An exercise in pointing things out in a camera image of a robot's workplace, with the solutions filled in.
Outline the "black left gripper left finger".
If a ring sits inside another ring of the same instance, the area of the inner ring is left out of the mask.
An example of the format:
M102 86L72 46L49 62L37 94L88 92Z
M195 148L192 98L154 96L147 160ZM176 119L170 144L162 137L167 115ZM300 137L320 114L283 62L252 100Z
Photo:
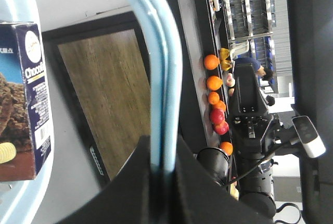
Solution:
M84 206L59 223L149 223L150 136L137 147L116 177Z

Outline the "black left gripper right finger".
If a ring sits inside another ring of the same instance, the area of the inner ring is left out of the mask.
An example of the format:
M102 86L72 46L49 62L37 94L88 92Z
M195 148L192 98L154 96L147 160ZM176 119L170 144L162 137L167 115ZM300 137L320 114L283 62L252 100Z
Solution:
M172 223L273 223L214 182L181 135L177 136L172 200Z

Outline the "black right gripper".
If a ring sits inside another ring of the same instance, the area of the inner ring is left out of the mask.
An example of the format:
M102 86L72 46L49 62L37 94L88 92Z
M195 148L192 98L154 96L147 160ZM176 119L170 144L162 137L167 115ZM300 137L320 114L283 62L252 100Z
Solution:
M234 152L240 156L265 156L280 128L277 114L268 112L258 79L250 64L234 69L235 91L228 101L228 124Z

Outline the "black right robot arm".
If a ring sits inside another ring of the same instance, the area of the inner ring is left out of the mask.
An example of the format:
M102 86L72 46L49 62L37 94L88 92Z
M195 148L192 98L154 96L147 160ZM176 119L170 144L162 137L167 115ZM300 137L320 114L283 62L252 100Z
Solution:
M268 112L252 65L237 65L234 77L235 91L228 100L228 115L220 124L231 131L229 144L233 150L206 147L198 152L197 161L215 183L224 189L237 183L241 202L273 218L273 156L281 147L274 132L280 127L279 118Z

